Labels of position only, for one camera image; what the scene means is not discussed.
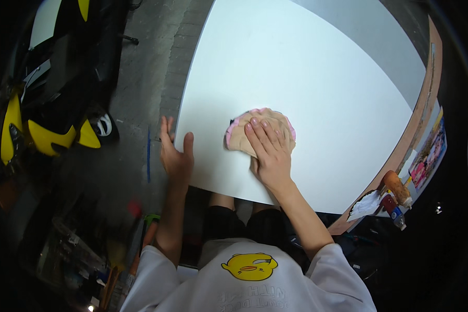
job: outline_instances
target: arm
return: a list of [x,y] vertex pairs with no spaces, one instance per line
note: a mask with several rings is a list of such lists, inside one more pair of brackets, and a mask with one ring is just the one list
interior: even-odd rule
[[168,189],[165,207],[161,214],[160,225],[156,231],[154,246],[163,253],[175,267],[179,265],[182,247],[182,232],[184,223],[184,204],[189,180],[194,165],[193,139],[191,132],[184,138],[184,152],[180,153],[173,146],[173,118],[161,119],[161,162],[168,174]]
[[264,120],[252,118],[244,127],[256,157],[251,169],[271,191],[288,216],[310,259],[333,239],[314,210],[309,206],[290,177],[291,155],[284,137]]

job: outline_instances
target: person's right hand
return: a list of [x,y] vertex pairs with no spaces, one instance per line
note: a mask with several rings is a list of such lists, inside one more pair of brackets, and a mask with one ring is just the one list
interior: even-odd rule
[[251,158],[251,170],[277,197],[292,184],[291,155],[283,134],[280,129],[274,131],[266,120],[256,117],[244,126],[244,133],[258,158]]

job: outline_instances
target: beige cloth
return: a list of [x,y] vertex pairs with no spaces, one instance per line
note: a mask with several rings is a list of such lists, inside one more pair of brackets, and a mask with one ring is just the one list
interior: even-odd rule
[[244,126],[250,122],[252,117],[257,117],[260,121],[266,120],[274,130],[280,130],[284,136],[286,147],[289,152],[295,147],[296,134],[289,122],[288,118],[279,112],[275,112],[270,108],[252,109],[249,112],[237,117],[225,134],[225,142],[227,148],[233,151],[242,151],[253,157],[256,157],[250,141],[244,134]]

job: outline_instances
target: table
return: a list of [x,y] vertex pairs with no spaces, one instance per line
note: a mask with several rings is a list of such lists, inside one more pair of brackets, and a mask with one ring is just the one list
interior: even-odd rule
[[346,35],[288,0],[216,0],[187,77],[175,146],[194,133],[191,185],[272,204],[250,157],[227,151],[231,119],[270,107],[296,130],[291,177],[311,207],[342,214],[401,137],[412,110]]

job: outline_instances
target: yellow duck graphic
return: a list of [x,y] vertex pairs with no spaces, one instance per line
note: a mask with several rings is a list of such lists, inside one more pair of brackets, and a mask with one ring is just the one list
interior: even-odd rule
[[235,254],[222,268],[231,272],[232,276],[243,281],[262,281],[272,275],[277,262],[264,253]]

